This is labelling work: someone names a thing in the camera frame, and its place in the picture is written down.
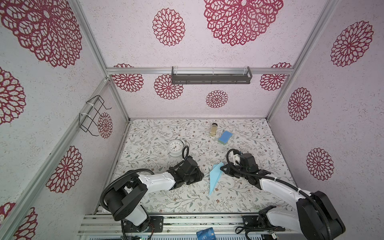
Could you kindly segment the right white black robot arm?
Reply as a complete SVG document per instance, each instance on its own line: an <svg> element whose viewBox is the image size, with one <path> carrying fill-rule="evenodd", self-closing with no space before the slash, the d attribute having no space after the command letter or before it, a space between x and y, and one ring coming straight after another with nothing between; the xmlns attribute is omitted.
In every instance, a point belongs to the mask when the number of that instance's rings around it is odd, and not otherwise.
<svg viewBox="0 0 384 240"><path fill-rule="evenodd" d="M277 238L274 232L279 228L302 234L307 240L333 240L345 233L346 226L325 193L305 191L274 177L271 172L260 169L250 153L230 149L226 161L221 167L223 173L246 179L252 186L278 197L295 210L290 212L268 206L257 213L256 223L244 223L236 233L248 236L251 232L268 232L270 240Z"/></svg>

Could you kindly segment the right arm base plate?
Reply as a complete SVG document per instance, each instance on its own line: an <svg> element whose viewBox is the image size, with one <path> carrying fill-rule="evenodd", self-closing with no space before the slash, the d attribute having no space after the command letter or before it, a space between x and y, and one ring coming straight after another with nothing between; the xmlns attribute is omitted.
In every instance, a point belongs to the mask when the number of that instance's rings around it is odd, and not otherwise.
<svg viewBox="0 0 384 240"><path fill-rule="evenodd" d="M280 226L274 226L264 215L246 215L242 216L243 224L246 228L264 229L266 231L274 230L284 232L286 229Z"/></svg>

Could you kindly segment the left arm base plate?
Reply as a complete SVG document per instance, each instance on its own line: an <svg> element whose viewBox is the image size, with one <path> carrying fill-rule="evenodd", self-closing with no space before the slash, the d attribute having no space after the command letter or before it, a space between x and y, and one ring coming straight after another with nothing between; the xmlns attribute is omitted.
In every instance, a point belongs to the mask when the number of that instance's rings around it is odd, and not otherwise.
<svg viewBox="0 0 384 240"><path fill-rule="evenodd" d="M164 217L150 216L139 226L135 226L125 219L121 221L121 224L125 233L161 233L164 227Z"/></svg>

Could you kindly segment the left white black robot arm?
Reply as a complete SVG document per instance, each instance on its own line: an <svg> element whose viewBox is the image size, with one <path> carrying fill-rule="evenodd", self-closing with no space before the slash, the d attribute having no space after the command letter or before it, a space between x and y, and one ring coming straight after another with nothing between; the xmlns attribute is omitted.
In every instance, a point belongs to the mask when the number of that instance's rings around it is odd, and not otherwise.
<svg viewBox="0 0 384 240"><path fill-rule="evenodd" d="M159 174L149 169L130 170L102 191L100 205L113 215L115 221L127 222L136 227L138 232L143 232L151 220L141 205L146 195L198 183L203 177L204 174L191 156Z"/></svg>

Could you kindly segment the light blue paper sheet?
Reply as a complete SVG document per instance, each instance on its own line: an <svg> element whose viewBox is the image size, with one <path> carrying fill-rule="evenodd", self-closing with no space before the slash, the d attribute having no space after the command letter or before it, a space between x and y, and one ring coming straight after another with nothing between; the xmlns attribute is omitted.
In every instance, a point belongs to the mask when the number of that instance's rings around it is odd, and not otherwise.
<svg viewBox="0 0 384 240"><path fill-rule="evenodd" d="M221 167L224 166L224 163L219 163L213 166L213 169L210 171L210 191L209 195L211 195L216 187L216 184L218 183L223 171L221 170Z"/></svg>

